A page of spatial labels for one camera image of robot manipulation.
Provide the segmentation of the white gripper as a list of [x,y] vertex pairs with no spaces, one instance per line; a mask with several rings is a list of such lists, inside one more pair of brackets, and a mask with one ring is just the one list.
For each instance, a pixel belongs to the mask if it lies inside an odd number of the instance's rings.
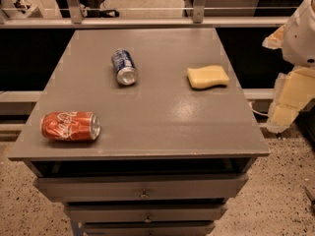
[[267,130],[282,133],[315,97],[314,0],[304,0],[285,26],[267,36],[262,46],[269,49],[282,47],[283,59],[298,65],[287,75],[279,73],[268,111]]

